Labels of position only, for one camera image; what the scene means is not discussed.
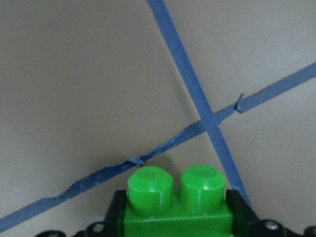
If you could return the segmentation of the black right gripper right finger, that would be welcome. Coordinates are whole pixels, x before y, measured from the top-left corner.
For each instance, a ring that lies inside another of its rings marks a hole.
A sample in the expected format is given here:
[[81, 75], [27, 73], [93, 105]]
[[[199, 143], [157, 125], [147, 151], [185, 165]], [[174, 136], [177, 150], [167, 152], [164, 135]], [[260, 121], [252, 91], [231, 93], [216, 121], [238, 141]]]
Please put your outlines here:
[[225, 202], [233, 214], [232, 234], [234, 237], [252, 237], [252, 226], [259, 217], [236, 190], [226, 190]]

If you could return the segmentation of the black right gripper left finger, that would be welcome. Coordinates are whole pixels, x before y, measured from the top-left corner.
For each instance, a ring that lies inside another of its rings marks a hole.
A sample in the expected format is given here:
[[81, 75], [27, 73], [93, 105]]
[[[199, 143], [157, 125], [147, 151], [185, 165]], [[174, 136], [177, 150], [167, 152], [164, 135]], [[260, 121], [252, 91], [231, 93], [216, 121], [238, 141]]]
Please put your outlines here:
[[115, 191], [104, 218], [106, 237], [123, 236], [123, 220], [126, 205], [126, 190]]

